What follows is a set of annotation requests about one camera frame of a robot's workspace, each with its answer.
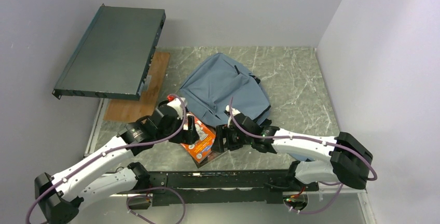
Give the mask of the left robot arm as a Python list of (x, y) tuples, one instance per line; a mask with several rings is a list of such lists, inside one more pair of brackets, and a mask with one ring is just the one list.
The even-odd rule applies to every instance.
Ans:
[(69, 223), (90, 204), (124, 191), (144, 192), (150, 175), (139, 162), (129, 164), (114, 175), (106, 172), (116, 164), (134, 158), (155, 144), (195, 142), (188, 123), (187, 100), (170, 94), (150, 116), (128, 123), (100, 149), (71, 167), (34, 179), (35, 202), (26, 214), (38, 206), (46, 223)]

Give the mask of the blue backpack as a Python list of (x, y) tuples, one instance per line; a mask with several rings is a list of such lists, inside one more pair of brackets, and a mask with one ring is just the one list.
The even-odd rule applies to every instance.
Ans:
[(211, 127), (228, 122), (226, 106), (233, 107), (254, 120), (268, 125), (271, 104), (260, 79), (244, 65), (223, 53), (206, 58), (187, 76), (179, 92), (187, 109)]

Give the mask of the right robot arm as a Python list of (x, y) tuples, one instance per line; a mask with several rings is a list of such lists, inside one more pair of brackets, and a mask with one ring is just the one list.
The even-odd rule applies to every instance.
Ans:
[(215, 128), (212, 149), (233, 151), (250, 145), (261, 153), (287, 154), (294, 158), (286, 184), (292, 190), (311, 183), (340, 183), (363, 190), (377, 180), (373, 154), (352, 134), (313, 136), (273, 126), (270, 120), (258, 124), (243, 113), (235, 113), (226, 124)]

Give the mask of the dark cover book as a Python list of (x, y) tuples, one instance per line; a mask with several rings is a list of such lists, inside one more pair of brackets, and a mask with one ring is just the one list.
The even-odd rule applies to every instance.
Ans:
[(192, 158), (192, 160), (194, 161), (196, 168), (200, 169), (203, 166), (207, 165), (208, 163), (214, 161), (215, 159), (217, 159), (218, 157), (220, 157), (223, 154), (224, 154), (224, 152), (210, 150), (209, 153), (202, 160), (198, 160), (196, 158)]

